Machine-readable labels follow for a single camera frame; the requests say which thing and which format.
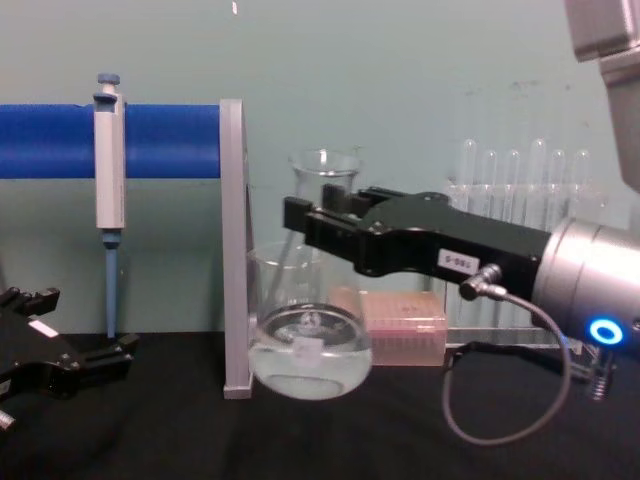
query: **white sticker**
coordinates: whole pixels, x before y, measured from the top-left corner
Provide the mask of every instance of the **white sticker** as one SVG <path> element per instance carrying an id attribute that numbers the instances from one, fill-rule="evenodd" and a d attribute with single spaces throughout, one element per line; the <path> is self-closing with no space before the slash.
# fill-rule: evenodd
<path id="1" fill-rule="evenodd" d="M 438 266 L 473 275 L 478 273 L 480 260 L 476 257 L 470 257 L 469 255 L 463 255 L 462 253 L 441 248 L 438 253 Z"/>
<path id="2" fill-rule="evenodd" d="M 299 367 L 314 368 L 322 360 L 324 341 L 321 338 L 296 337 L 293 339 L 293 362 Z"/>
<path id="3" fill-rule="evenodd" d="M 0 397 L 5 393 L 9 393 L 9 388 L 11 388 L 11 379 L 0 383 Z"/>
<path id="4" fill-rule="evenodd" d="M 46 335 L 49 338 L 53 338 L 53 337 L 57 337 L 58 336 L 58 332 L 56 332 L 49 325 L 45 325 L 44 323 L 42 323 L 40 320 L 34 320 L 33 322 L 29 322 L 29 325 L 32 328 L 35 328 L 40 333 L 42 333 L 43 335 Z"/>

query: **erlenmeyer flask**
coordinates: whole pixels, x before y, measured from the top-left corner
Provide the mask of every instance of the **erlenmeyer flask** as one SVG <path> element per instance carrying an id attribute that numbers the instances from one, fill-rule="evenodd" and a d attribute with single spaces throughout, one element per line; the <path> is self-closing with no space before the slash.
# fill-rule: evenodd
<path id="1" fill-rule="evenodd" d="M 359 161 L 327 150 L 291 157 L 296 196 L 321 203 L 322 186 L 351 191 Z M 277 248 L 251 254 L 259 274 L 258 322 L 249 349 L 255 377 L 293 398 L 322 400 L 356 388 L 371 369 L 353 266 L 289 232 Z"/>

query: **clear liquid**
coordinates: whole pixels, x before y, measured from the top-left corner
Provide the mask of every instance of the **clear liquid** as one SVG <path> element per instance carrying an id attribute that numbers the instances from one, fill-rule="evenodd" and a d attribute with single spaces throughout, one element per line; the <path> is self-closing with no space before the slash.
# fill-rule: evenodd
<path id="1" fill-rule="evenodd" d="M 293 305 L 260 322 L 249 349 L 255 377 L 302 400 L 338 397 L 371 369 L 371 342 L 350 313 L 326 304 Z"/>

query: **black table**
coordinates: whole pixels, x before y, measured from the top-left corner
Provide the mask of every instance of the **black table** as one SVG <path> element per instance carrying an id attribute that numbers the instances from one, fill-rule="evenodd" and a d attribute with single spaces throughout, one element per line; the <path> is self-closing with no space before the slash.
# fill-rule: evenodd
<path id="1" fill-rule="evenodd" d="M 620 365 L 605 403 L 574 388 L 543 431 L 484 449 L 444 423 L 439 369 L 378 368 L 327 402 L 260 385 L 253 399 L 229 401 L 222 334 L 145 335 L 126 382 L 66 402 L 6 402 L 19 424 L 0 440 L 0 478 L 637 480 L 639 367 Z M 517 360 L 470 356 L 456 372 L 454 410 L 472 433 L 509 433 L 546 408 L 558 383 Z"/>

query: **micropipette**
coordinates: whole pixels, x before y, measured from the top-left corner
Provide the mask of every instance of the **micropipette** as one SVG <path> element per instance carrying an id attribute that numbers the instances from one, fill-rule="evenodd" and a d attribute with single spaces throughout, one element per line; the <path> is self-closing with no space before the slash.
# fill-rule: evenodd
<path id="1" fill-rule="evenodd" d="M 96 168 L 96 226 L 106 248 L 107 336 L 115 337 L 117 320 L 118 257 L 125 226 L 124 100 L 116 90 L 120 77 L 98 75 L 102 91 L 94 94 L 94 148 Z"/>

